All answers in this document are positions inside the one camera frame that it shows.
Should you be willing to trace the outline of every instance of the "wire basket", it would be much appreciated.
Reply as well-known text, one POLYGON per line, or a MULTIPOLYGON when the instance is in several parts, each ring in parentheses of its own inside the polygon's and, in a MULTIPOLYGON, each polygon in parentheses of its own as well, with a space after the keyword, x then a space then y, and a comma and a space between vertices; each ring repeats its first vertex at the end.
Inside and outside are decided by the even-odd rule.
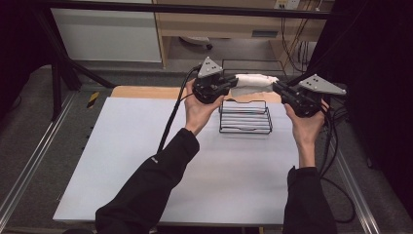
POLYGON ((237 102, 228 99, 219 107, 219 133, 261 134, 273 131, 270 111, 265 100, 237 102))

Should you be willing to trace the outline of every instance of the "person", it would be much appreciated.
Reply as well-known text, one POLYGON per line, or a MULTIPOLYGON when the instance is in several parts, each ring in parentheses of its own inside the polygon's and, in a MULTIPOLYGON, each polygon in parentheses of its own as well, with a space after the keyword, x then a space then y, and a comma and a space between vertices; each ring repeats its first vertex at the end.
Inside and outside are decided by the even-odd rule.
MULTIPOLYGON (((167 205, 172 189, 182 180, 187 164, 200 150, 196 135, 207 124, 224 97, 203 104, 192 94, 194 80, 186 84, 186 124, 167 147, 149 157, 125 183, 116 197, 95 213, 99 234, 149 233, 167 205)), ((311 118, 299 118, 288 104, 286 115, 292 121, 292 133, 298 148, 299 169, 287 176, 288 199, 284 210, 283 233, 337 233, 331 209, 323 195, 316 168, 315 142, 323 125, 321 112, 311 118)), ((64 234, 90 233, 67 230, 64 234)))

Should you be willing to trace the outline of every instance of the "hand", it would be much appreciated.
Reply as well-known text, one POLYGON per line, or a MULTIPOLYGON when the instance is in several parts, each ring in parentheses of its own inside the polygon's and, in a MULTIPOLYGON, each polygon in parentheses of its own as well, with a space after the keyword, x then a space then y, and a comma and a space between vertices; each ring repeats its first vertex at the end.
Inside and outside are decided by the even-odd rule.
MULTIPOLYGON (((328 104, 322 100, 322 105, 328 108, 328 104)), ((292 134, 298 147, 299 167, 316 166, 316 139, 324 124, 324 114, 319 111, 310 118, 300 118, 295 115, 289 104, 284 105, 286 115, 292 122, 292 134)))
POLYGON ((187 82, 185 87, 186 94, 191 95, 185 99, 185 129, 191 131, 196 136, 207 124, 212 112, 221 105, 221 102, 224 100, 224 96, 219 97, 214 103, 203 104, 192 95, 194 81, 195 80, 187 82))

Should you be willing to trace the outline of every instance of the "white tabletop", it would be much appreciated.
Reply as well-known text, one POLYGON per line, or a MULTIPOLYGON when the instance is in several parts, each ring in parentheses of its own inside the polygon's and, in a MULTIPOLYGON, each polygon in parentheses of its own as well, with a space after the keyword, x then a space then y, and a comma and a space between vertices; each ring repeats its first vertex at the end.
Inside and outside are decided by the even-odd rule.
MULTIPOLYGON (((157 151, 175 101, 109 97, 70 179, 54 220, 94 221, 128 178, 157 151)), ((201 150, 172 190, 161 224, 282 224, 287 172, 298 165, 291 122, 268 103, 269 135, 220 134, 216 110, 198 134, 201 150)), ((169 139, 184 126, 183 103, 169 139)))

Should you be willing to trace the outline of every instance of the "black sleeve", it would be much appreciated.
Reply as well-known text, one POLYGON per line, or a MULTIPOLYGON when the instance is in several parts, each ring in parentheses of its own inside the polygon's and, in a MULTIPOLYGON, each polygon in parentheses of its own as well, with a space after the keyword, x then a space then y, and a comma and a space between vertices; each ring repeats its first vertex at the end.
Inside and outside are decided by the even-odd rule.
POLYGON ((181 181, 186 165, 199 149, 195 136, 181 129, 163 151, 136 170, 111 202, 97 210, 97 232, 149 233, 161 218, 169 194, 181 181))
POLYGON ((334 234, 337 226, 322 192, 317 168, 292 168, 288 173, 284 234, 334 234))

